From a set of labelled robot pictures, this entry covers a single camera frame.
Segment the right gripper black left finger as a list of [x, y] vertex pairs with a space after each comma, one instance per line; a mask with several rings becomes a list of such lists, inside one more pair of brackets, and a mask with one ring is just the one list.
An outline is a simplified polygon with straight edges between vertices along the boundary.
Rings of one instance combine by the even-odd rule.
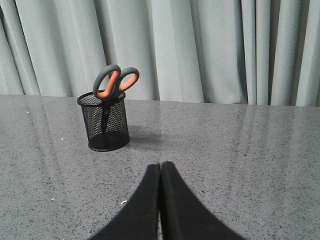
[[156, 240], [160, 166], [147, 166], [142, 181], [120, 212], [92, 240]]

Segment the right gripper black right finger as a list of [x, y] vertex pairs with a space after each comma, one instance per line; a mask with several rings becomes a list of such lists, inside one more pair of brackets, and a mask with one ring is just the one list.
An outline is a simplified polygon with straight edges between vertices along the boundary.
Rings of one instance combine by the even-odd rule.
[[165, 240], [242, 240], [186, 185], [173, 162], [161, 165], [160, 219]]

